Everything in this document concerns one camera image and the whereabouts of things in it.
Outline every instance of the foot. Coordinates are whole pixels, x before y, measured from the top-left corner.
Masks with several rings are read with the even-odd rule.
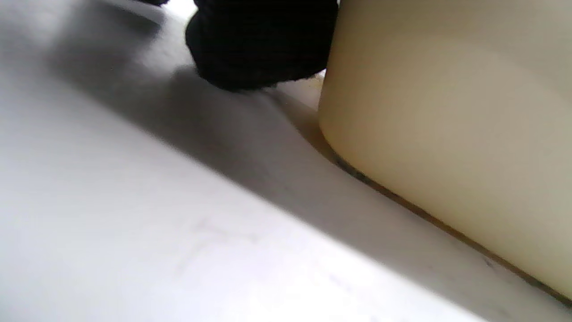
[[[324,70],[336,0],[195,0],[186,43],[199,75],[227,91],[309,78]]]

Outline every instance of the white floor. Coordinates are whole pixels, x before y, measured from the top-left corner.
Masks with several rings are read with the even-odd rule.
[[[572,320],[200,80],[193,10],[0,0],[0,321]]]

